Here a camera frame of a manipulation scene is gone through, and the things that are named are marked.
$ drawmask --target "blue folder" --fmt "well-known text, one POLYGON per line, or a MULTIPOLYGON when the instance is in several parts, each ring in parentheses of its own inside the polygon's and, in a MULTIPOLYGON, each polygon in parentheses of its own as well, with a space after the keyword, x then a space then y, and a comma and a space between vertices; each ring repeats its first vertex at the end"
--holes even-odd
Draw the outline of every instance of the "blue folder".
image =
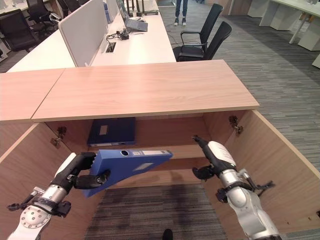
POLYGON ((110 170, 110 176, 100 187, 84 190, 86 197, 109 188, 131 176, 145 173, 168 161, 173 154, 167 150, 99 150, 91 166, 91 175, 110 170))

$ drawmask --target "black shoe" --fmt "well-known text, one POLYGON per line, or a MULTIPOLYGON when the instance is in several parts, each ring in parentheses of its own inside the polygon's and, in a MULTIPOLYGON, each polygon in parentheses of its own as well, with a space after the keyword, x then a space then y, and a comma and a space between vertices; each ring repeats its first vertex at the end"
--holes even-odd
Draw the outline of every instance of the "black shoe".
POLYGON ((174 233, 171 231, 171 229, 167 228, 164 230, 162 235, 162 240, 173 240, 174 239, 174 233))
POLYGON ((186 17, 184 16, 182 18, 182 26, 185 26, 185 25, 187 25, 187 21, 186 21, 186 17))
POLYGON ((175 20, 174 20, 174 25, 178 26, 178 24, 179 24, 179 18, 176 17, 175 20))

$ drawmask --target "shoe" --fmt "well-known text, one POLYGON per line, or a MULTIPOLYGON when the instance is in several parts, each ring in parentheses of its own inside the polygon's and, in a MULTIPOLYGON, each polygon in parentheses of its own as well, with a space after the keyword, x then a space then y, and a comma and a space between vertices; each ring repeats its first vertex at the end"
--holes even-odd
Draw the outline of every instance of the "shoe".
POLYGON ((174 239, 174 233, 171 231, 171 229, 167 228, 164 230, 162 235, 162 240, 173 240, 174 239))

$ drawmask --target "person's legs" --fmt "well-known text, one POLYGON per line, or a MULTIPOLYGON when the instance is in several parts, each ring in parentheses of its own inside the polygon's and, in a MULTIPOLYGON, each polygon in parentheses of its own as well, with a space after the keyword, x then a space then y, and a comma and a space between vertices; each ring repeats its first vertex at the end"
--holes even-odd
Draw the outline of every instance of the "person's legs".
POLYGON ((186 22, 186 16, 187 16, 187 10, 188 10, 188 0, 183 0, 183 6, 182 6, 182 25, 187 25, 186 22))
POLYGON ((182 10, 182 16, 186 17, 187 16, 187 10, 188 10, 188 0, 183 0, 183 6, 182 6, 183 10, 182 10))
POLYGON ((182 0, 176 0, 176 6, 175 6, 175 17, 178 18, 179 17, 179 14, 180 14, 180 6, 181 6, 181 1, 182 0))
POLYGON ((174 25, 175 26, 177 26, 179 24, 180 6, 181 6, 181 0, 176 0, 175 20, 174 20, 174 25))

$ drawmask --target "open cabinet door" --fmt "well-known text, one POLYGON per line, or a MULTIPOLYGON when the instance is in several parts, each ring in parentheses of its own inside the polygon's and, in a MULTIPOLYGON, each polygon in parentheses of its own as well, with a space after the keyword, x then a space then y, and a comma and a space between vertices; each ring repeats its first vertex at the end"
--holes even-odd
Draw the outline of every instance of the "open cabinet door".
MULTIPOLYGON (((239 125, 244 131, 240 135, 233 132, 225 146, 237 169, 245 168, 256 184, 275 183, 260 200, 279 232, 320 228, 319 171, 258 111, 247 111, 239 125)), ((203 184, 228 240, 243 239, 236 214, 216 198, 220 180, 213 177, 203 184)))
MULTIPOLYGON (((17 228, 22 213, 7 206, 21 203, 35 186, 46 189, 71 153, 62 142, 60 148, 53 146, 51 138, 56 135, 45 123, 35 123, 0 157, 0 239, 7 239, 17 228)), ((82 239, 100 198, 100 194, 85 198, 81 190, 72 189, 65 198, 71 202, 69 214, 52 216, 41 239, 82 239)))

